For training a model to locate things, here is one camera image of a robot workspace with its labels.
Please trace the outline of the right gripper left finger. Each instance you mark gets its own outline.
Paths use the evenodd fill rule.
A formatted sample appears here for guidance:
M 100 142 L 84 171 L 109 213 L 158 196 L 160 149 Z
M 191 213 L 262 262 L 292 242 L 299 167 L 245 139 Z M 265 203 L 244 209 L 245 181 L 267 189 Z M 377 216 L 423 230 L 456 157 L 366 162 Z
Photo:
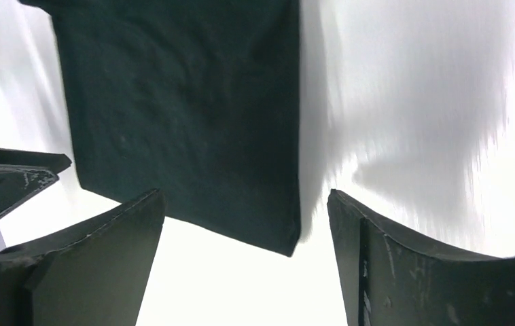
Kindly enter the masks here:
M 135 325 L 164 223 L 158 190 L 0 252 L 0 325 Z

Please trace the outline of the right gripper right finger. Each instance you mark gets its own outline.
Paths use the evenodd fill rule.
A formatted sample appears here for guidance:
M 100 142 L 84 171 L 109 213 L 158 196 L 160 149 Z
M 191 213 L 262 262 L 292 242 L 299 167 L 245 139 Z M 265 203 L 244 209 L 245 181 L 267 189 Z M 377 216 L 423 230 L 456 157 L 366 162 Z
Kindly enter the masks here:
M 327 211 L 349 325 L 515 325 L 515 257 L 440 242 L 337 189 Z

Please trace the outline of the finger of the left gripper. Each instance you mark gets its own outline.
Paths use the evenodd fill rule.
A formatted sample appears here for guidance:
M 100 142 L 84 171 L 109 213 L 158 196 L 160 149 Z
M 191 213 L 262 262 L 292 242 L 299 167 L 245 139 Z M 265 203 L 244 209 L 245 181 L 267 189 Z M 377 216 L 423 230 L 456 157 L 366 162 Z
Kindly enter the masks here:
M 0 148 L 0 219 L 56 183 L 71 164 L 62 153 Z

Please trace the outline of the black t shirt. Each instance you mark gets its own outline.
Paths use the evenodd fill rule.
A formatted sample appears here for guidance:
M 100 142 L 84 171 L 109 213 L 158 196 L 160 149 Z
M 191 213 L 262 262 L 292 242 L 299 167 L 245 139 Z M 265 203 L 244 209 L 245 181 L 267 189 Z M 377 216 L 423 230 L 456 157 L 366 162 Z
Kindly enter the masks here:
M 298 1 L 32 1 L 56 36 L 80 185 L 291 256 Z

